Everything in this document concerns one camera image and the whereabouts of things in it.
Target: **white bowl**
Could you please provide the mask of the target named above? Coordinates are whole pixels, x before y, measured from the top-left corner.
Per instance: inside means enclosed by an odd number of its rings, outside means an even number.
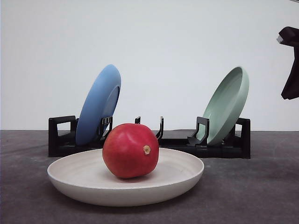
[[[104,206],[158,203],[191,189],[201,178],[204,163],[177,150],[160,148],[156,168],[148,175],[121,179],[106,167],[102,149],[66,156],[48,167],[53,185],[75,200]]]

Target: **pomegranate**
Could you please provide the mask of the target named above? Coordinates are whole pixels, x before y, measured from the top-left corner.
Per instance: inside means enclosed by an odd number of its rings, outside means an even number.
[[[159,143],[153,132],[141,124],[118,125],[107,136],[103,159],[117,177],[131,178],[150,173],[157,165]]]

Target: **gray surface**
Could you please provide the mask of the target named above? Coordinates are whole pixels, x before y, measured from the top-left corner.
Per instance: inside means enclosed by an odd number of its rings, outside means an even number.
[[[47,157],[47,140],[47,131],[1,131],[1,223],[299,223],[299,132],[252,132],[252,159],[203,159],[193,189],[130,208],[89,205],[58,192],[47,177],[58,159]]]

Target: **black dish rack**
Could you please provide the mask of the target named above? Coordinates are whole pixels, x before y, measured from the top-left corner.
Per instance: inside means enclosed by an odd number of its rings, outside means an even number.
[[[78,120],[75,116],[65,116],[49,118],[49,157],[63,157],[79,152],[103,148],[106,137],[112,130],[113,117],[106,117],[100,120],[96,139],[84,146],[76,145],[76,128]],[[140,124],[141,118],[135,119],[136,124]],[[58,135],[57,125],[71,123],[68,133]],[[242,126],[241,135],[235,133],[235,125],[218,146],[208,146],[207,138],[209,134],[209,119],[197,117],[196,130],[187,138],[163,138],[164,118],[160,118],[160,130],[156,134],[159,146],[171,148],[186,153],[193,154],[199,158],[244,158],[250,159],[250,119],[239,118],[236,124]],[[109,129],[104,131],[104,127],[109,125]],[[205,126],[205,135],[202,140],[198,140],[196,135],[199,126]]]

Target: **green plate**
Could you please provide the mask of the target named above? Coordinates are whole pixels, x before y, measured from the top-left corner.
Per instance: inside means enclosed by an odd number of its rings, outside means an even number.
[[[208,145],[218,145],[228,135],[237,122],[245,105],[249,91],[249,77],[242,67],[232,69],[220,83],[206,110],[204,118],[210,119]],[[205,135],[205,127],[200,125],[197,138]]]

